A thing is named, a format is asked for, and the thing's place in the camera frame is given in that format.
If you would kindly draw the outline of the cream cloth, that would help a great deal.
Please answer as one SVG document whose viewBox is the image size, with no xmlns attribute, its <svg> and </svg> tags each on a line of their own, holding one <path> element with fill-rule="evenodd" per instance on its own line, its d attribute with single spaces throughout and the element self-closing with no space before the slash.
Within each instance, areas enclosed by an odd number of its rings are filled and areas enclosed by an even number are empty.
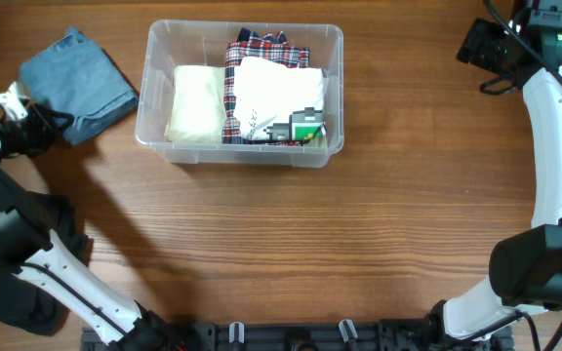
<svg viewBox="0 0 562 351">
<path fill-rule="evenodd" d="M 165 139 L 172 142 L 214 143 L 225 121 L 224 70 L 182 65 L 174 71 L 175 97 Z"/>
</svg>

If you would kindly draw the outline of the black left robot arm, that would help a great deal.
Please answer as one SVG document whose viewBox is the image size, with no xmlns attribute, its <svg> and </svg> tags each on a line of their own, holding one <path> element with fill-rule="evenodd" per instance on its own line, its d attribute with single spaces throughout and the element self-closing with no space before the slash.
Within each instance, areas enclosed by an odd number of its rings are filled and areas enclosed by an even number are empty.
<svg viewBox="0 0 562 351">
<path fill-rule="evenodd" d="M 10 132 L 0 124 L 0 155 Z M 0 168 L 0 269 L 67 307 L 109 350 L 167 350 L 164 322 L 113 290 L 62 242 L 34 195 Z"/>
</svg>

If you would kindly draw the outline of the blue denim jeans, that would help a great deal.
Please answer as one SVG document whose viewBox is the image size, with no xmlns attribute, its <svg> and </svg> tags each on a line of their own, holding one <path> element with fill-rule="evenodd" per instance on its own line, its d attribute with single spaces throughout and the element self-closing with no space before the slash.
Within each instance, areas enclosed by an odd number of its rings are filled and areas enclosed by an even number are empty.
<svg viewBox="0 0 562 351">
<path fill-rule="evenodd" d="M 72 145 L 96 137 L 139 105 L 139 96 L 110 57 L 79 29 L 20 66 L 20 81 L 39 104 L 73 120 L 63 131 Z"/>
</svg>

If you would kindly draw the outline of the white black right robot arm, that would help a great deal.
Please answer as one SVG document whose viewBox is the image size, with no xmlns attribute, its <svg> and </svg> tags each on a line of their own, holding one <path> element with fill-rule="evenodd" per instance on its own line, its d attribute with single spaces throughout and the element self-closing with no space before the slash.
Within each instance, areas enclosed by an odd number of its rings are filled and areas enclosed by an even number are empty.
<svg viewBox="0 0 562 351">
<path fill-rule="evenodd" d="M 521 91 L 533 133 L 536 204 L 530 228 L 497 243 L 487 277 L 439 302 L 424 342 L 442 350 L 493 344 L 518 321 L 562 313 L 562 1 L 517 1 L 510 19 L 492 12 L 470 27 L 459 61 L 493 74 L 480 91 Z M 562 339 L 562 321 L 548 342 Z"/>
</svg>

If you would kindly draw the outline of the white printed t-shirt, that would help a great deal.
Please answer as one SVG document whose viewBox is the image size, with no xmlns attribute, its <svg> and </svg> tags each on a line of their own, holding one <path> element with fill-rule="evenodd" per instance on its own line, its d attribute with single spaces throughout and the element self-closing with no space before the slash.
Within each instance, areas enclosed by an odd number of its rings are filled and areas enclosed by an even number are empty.
<svg viewBox="0 0 562 351">
<path fill-rule="evenodd" d="M 290 68 L 245 57 L 234 69 L 233 117 L 247 141 L 308 141 L 326 134 L 328 78 L 320 68 Z"/>
</svg>

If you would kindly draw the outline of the red navy plaid shirt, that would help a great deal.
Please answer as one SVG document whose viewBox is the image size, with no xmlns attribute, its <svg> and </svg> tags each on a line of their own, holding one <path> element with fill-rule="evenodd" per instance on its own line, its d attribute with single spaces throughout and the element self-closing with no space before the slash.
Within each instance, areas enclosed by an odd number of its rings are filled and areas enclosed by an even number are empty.
<svg viewBox="0 0 562 351">
<path fill-rule="evenodd" d="M 233 116 L 236 104 L 235 68 L 246 57 L 266 59 L 288 68 L 308 68 L 310 64 L 310 50 L 291 46 L 283 31 L 260 36 L 253 30 L 242 28 L 237 40 L 227 45 L 224 56 L 223 104 L 226 117 L 221 130 L 223 144 L 251 144 L 240 136 L 239 122 Z"/>
</svg>

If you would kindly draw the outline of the black garment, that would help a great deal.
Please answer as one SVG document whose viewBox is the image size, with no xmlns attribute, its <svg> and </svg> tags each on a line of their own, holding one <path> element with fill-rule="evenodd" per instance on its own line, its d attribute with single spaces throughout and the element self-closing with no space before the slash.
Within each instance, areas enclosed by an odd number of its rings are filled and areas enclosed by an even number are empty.
<svg viewBox="0 0 562 351">
<path fill-rule="evenodd" d="M 75 228 L 75 210 L 64 196 L 32 192 L 57 225 L 65 247 L 86 264 L 88 236 Z M 67 308 L 54 297 L 0 271 L 0 322 L 38 335 L 53 335 L 64 321 Z"/>
</svg>

